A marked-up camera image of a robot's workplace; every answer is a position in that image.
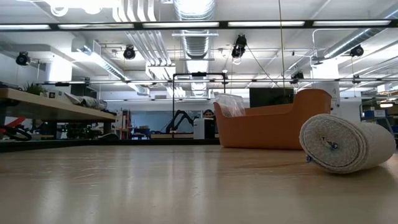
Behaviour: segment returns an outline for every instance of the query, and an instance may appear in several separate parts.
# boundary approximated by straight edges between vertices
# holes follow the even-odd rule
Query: orange bin
[[[227,118],[214,103],[223,147],[302,149],[300,129],[312,116],[330,113],[331,96],[324,90],[298,92],[294,103],[246,109],[246,116]]]

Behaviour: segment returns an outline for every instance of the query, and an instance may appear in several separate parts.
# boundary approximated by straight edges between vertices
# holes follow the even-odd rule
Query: orange container
[[[302,149],[301,126],[312,116],[330,113],[331,96],[324,90],[298,92],[294,103],[246,109],[246,116],[227,118],[214,103],[223,147]]]

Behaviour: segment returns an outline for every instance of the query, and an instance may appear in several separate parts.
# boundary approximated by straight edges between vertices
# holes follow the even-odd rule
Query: ceiling
[[[396,0],[280,0],[282,19],[376,19],[382,11],[391,7]],[[160,21],[174,21],[175,12],[173,4],[161,4],[155,0],[155,15]],[[216,20],[269,20],[279,19],[279,5],[277,0],[216,0]],[[0,1],[0,21],[2,23],[41,23],[41,22],[114,22],[112,11],[103,9],[99,14],[89,15],[82,9],[71,9],[63,17],[54,17],[45,2],[21,2],[16,0]],[[180,61],[182,54],[182,43],[180,38],[172,37],[178,30],[161,31],[165,46],[170,58],[177,64],[177,70],[183,71],[184,63]],[[265,78],[263,69],[270,74],[271,78],[280,77],[301,56],[310,54],[314,45],[312,43],[312,30],[214,30],[217,37],[212,37],[211,57],[209,72],[220,72],[228,70],[229,78],[248,79]],[[315,33],[315,48],[327,49],[337,43],[353,30],[321,30]],[[248,49],[242,57],[239,65],[231,63],[230,48],[238,34],[245,34],[248,40]],[[145,75],[145,60],[137,54],[134,60],[123,59],[123,50],[127,44],[131,44],[124,32],[49,32],[49,33],[0,33],[0,44],[48,44],[58,49],[65,55],[74,58],[71,53],[71,41],[78,35],[84,35],[89,39],[95,39],[103,47],[102,54],[110,58],[117,66],[129,72],[133,79],[148,79]],[[351,57],[339,58],[339,73],[341,77],[351,75],[353,72],[368,67],[382,66],[383,61],[398,55],[398,45],[392,45],[378,54],[370,54],[386,45],[398,40],[398,29],[388,29],[381,34],[362,43],[365,54],[362,58],[354,58],[351,66]],[[284,52],[280,51],[281,42],[284,43]],[[107,79],[109,75],[96,64],[89,62],[74,62],[79,70],[74,70],[73,78],[91,77],[95,79]],[[310,76],[310,66],[301,68],[306,77]],[[392,65],[386,69],[378,70],[370,77],[381,77],[386,74],[398,73],[398,66]],[[248,83],[234,83],[234,88],[245,88]],[[251,86],[264,85],[253,83]],[[370,83],[362,86],[376,86]],[[126,86],[102,85],[103,91],[126,91]]]

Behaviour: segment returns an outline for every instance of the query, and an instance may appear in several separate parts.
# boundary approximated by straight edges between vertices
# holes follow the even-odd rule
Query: clear plastic bag
[[[226,117],[245,116],[242,96],[226,93],[216,94],[216,102],[220,105],[221,111]]]

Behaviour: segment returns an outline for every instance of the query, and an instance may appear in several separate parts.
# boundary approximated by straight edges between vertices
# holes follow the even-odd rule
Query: potted plant
[[[45,95],[47,93],[47,90],[44,87],[33,82],[30,84],[28,82],[26,85],[24,85],[24,91],[38,96]]]

